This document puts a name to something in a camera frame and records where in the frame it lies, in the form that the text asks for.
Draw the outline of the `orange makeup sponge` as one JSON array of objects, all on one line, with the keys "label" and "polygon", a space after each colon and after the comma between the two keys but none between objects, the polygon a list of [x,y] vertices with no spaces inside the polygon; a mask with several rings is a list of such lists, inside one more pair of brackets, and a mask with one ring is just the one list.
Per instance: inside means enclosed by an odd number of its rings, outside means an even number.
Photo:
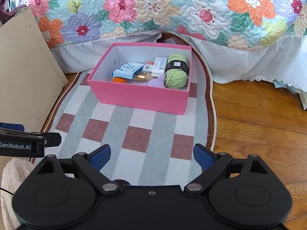
[{"label": "orange makeup sponge", "polygon": [[127,81],[125,78],[122,77],[113,77],[111,80],[113,83],[122,83],[122,84],[126,84]]}]

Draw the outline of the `purple plush toy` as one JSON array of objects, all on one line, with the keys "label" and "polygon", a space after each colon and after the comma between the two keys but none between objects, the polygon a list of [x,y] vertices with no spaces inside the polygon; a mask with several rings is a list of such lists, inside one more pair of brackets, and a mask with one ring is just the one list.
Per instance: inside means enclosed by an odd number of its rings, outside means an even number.
[{"label": "purple plush toy", "polygon": [[157,78],[153,78],[152,80],[144,82],[143,85],[149,87],[165,88],[164,82],[165,82],[165,74],[161,74]]}]

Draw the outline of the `green yarn ball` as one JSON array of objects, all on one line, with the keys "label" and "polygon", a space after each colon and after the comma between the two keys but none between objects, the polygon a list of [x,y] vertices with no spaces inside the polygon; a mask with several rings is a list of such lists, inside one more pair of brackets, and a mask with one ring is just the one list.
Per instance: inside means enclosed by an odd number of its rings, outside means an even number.
[{"label": "green yarn ball", "polygon": [[187,85],[189,76],[189,64],[187,58],[176,53],[169,56],[165,67],[164,85],[169,89],[182,89]]}]

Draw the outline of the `blue white tissue pack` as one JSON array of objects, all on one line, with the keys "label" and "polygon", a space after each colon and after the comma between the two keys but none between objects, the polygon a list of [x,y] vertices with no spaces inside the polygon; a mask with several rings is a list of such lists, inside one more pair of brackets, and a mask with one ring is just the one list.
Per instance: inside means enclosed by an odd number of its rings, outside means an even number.
[{"label": "blue white tissue pack", "polygon": [[120,77],[128,80],[132,80],[134,75],[142,70],[144,64],[128,62],[126,64],[121,65],[115,71],[112,72],[112,77]]}]

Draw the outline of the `gold cap foundation bottle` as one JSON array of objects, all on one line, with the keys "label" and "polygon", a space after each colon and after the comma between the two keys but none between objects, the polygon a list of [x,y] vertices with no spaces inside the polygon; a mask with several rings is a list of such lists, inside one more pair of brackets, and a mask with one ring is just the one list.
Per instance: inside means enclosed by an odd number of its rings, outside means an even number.
[{"label": "gold cap foundation bottle", "polygon": [[152,76],[150,72],[138,73],[133,76],[134,81],[141,81],[143,83],[154,79],[157,79],[157,77]]}]

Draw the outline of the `small white tissue packet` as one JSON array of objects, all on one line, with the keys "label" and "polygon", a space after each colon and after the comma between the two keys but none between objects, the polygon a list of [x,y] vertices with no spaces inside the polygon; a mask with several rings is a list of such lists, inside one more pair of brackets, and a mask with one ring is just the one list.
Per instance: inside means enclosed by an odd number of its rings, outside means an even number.
[{"label": "small white tissue packet", "polygon": [[167,61],[167,58],[156,57],[153,64],[153,69],[151,70],[151,76],[159,77],[160,75],[164,74]]}]

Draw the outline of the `orange label cotton swab box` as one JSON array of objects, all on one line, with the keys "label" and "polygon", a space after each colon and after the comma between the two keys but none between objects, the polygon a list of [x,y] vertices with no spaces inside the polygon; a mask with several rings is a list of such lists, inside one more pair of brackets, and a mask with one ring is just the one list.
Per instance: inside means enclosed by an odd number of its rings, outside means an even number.
[{"label": "orange label cotton swab box", "polygon": [[142,68],[142,71],[143,71],[143,72],[152,72],[153,68],[154,68],[154,62],[147,61],[147,62],[144,64],[144,66],[143,66],[143,68]]}]

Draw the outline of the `white fluffy towel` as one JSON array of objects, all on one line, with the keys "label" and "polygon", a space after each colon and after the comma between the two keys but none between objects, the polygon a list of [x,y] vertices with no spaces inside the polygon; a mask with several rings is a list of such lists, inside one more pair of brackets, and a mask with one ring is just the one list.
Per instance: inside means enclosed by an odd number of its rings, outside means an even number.
[{"label": "white fluffy towel", "polygon": [[[34,168],[35,164],[27,159],[14,157],[3,169],[1,188],[14,194]],[[5,191],[1,191],[1,213],[4,229],[17,229],[20,226],[12,209],[12,195]]]}]

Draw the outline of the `checkered cartoon rug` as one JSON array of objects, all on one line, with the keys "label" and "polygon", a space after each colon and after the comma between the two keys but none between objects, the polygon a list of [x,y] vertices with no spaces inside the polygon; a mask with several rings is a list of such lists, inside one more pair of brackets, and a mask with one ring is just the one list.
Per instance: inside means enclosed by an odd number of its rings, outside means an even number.
[{"label": "checkered cartoon rug", "polygon": [[87,82],[90,72],[75,75],[47,125],[49,131],[60,133],[61,145],[46,149],[46,154],[69,158],[109,144],[111,159],[102,168],[109,179],[133,185],[186,185],[201,172],[194,145],[213,149],[216,137],[211,75],[198,50],[191,54],[183,115],[101,103]]}]

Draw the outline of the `pink storage box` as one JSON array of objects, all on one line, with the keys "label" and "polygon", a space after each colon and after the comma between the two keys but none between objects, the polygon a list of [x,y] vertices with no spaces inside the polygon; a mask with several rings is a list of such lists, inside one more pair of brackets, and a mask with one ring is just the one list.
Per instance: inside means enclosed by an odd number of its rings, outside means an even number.
[{"label": "pink storage box", "polygon": [[104,53],[87,79],[101,103],[183,115],[189,97],[191,74],[181,90],[124,84],[111,81],[111,73],[128,62],[144,64],[156,57],[180,53],[192,65],[191,47],[165,43],[114,43]]}]

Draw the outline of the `floral quilted bedspread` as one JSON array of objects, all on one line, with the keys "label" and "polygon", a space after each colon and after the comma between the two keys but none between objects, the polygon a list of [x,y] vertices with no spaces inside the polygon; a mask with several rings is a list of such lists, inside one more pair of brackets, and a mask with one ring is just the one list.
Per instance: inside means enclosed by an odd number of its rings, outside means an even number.
[{"label": "floral quilted bedspread", "polygon": [[213,80],[277,81],[306,93],[306,0],[10,0],[28,6],[65,73],[91,69],[116,42],[176,33]]}]

